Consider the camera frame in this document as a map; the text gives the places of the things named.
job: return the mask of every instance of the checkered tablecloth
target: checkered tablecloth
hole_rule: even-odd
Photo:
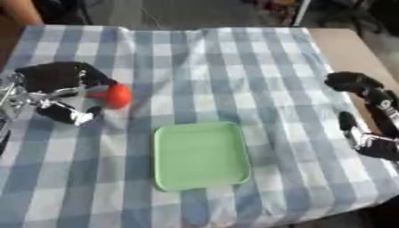
[[[323,84],[331,69],[304,28],[28,27],[4,74],[50,61],[91,63],[134,101],[81,127],[26,108],[0,158],[0,227],[267,227],[399,192],[393,166],[359,156],[339,131],[337,114],[357,112]],[[153,130],[217,120],[241,126],[252,178],[157,190]]]

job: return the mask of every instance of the red ball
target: red ball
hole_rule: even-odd
[[[108,87],[105,95],[107,105],[112,109],[125,107],[132,100],[132,92],[123,84],[117,83]]]

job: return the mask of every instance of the person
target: person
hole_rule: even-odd
[[[0,0],[0,7],[6,16],[13,18],[22,27],[44,24],[32,0]]]

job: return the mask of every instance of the green plate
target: green plate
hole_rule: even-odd
[[[244,183],[250,164],[232,122],[163,126],[155,133],[155,182],[163,191]]]

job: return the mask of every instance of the red toy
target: red toy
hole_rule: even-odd
[[[92,93],[89,96],[104,97],[107,105],[112,109],[123,108],[132,100],[130,89],[120,83],[109,86],[105,93]]]

